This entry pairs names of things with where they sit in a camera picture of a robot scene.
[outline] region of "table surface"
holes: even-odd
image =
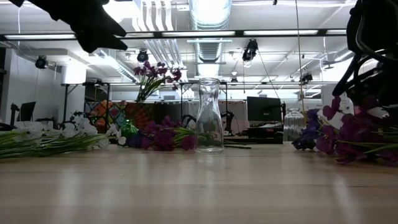
[[[0,222],[398,223],[398,168],[287,145],[122,149],[0,161]]]

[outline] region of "glass vase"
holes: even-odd
[[[224,145],[223,123],[218,108],[220,81],[216,78],[202,78],[198,87],[200,104],[196,126],[196,152],[221,153]]]
[[[300,137],[301,130],[305,129],[304,115],[298,108],[289,109],[284,119],[284,141],[291,142]]]

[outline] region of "clear glass bottle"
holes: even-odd
[[[223,145],[223,123],[218,108],[220,81],[216,78],[199,80],[200,104],[197,117],[196,152],[221,153]]]
[[[298,108],[289,109],[284,119],[284,141],[291,142],[300,137],[301,130],[305,129],[304,115]]]

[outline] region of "wooden table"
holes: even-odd
[[[0,161],[0,223],[398,223],[398,168],[291,146]]]

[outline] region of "green object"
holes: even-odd
[[[126,120],[126,122],[120,128],[122,137],[129,138],[138,134],[138,128],[136,128],[131,120]]]

